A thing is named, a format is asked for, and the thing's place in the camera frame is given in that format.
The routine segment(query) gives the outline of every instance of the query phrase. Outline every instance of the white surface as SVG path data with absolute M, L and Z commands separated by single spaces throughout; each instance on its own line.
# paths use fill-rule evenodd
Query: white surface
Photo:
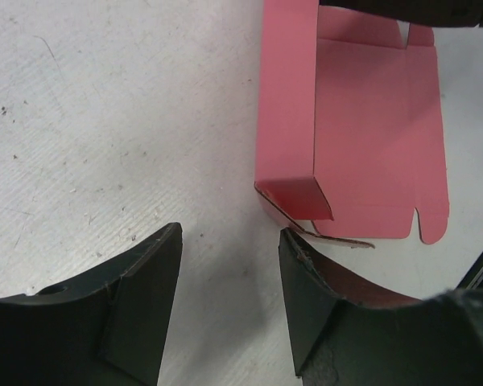
M 0 297 L 180 221 L 160 384 L 300 384 L 279 229 L 252 188 L 261 13 L 261 0 L 0 2 Z M 483 31 L 437 31 L 436 45 L 446 236 L 422 245 L 415 224 L 374 251 L 323 249 L 420 297 L 456 285 L 483 249 Z

